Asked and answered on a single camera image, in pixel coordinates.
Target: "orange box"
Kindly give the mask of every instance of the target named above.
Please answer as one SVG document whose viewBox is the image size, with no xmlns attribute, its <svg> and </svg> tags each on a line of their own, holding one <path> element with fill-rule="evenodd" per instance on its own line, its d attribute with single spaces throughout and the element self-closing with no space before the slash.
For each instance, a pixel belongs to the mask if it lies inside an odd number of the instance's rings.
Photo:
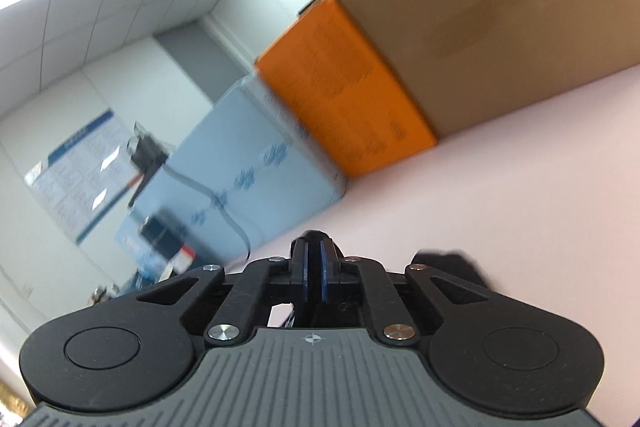
<svg viewBox="0 0 640 427">
<path fill-rule="evenodd" d="M 255 66 L 348 176 L 436 145 L 413 100 L 337 0 L 311 7 Z"/>
</svg>

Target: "screw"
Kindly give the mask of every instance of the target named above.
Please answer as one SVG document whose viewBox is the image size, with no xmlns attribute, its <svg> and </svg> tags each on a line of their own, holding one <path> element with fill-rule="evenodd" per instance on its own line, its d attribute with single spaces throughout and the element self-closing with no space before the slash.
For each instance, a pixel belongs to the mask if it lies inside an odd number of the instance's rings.
<svg viewBox="0 0 640 427">
<path fill-rule="evenodd" d="M 218 324 L 209 328 L 207 334 L 217 341 L 232 341 L 240 334 L 240 330 L 231 324 Z"/>
<path fill-rule="evenodd" d="M 383 331 L 385 337 L 392 341 L 407 341 L 415 335 L 415 330 L 406 324 L 391 324 Z"/>
</svg>

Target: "black cable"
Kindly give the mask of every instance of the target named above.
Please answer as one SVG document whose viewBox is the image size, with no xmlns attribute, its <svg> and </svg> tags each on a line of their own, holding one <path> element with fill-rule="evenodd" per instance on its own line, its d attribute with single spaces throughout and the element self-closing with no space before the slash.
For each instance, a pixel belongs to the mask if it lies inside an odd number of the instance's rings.
<svg viewBox="0 0 640 427">
<path fill-rule="evenodd" d="M 197 182 L 196 180 L 188 176 L 185 176 L 184 174 L 180 174 L 180 172 L 175 171 L 166 163 L 164 163 L 162 167 L 164 168 L 166 173 L 169 174 L 172 178 L 178 180 L 180 183 L 186 185 L 187 187 L 192 188 L 193 190 L 196 190 L 196 192 L 199 192 L 200 194 L 205 195 L 207 198 L 211 200 L 211 204 L 216 206 L 222 218 L 238 234 L 240 239 L 242 239 L 242 241 L 244 242 L 244 245 L 246 247 L 246 261 L 248 261 L 249 257 L 251 256 L 251 241 L 249 240 L 249 236 L 246 235 L 246 232 L 242 229 L 240 225 L 238 225 L 238 222 L 236 222 L 236 220 L 233 217 L 229 216 L 229 213 L 225 210 L 225 207 L 222 205 L 222 203 L 220 203 L 220 200 L 218 199 L 216 193 L 206 185 L 203 185 L 200 182 Z"/>
</svg>

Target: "gray ribbed plate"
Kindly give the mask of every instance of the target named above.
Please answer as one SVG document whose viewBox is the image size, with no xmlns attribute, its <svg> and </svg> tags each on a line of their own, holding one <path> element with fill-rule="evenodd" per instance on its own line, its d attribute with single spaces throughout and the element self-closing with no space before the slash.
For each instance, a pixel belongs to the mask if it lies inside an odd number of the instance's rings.
<svg viewBox="0 0 640 427">
<path fill-rule="evenodd" d="M 586 411 L 494 418 L 445 393 L 409 349 L 364 329 L 261 329 L 209 351 L 171 395 L 137 410 L 82 415 L 38 407 L 24 427 L 598 427 Z"/>
</svg>

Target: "poster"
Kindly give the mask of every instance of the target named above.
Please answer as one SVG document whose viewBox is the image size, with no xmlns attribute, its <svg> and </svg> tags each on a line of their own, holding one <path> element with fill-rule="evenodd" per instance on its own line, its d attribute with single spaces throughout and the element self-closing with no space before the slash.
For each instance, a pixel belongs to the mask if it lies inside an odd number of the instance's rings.
<svg viewBox="0 0 640 427">
<path fill-rule="evenodd" d="M 80 243 L 139 179 L 130 162 L 131 138 L 113 111 L 83 127 L 24 177 L 38 200 Z"/>
</svg>

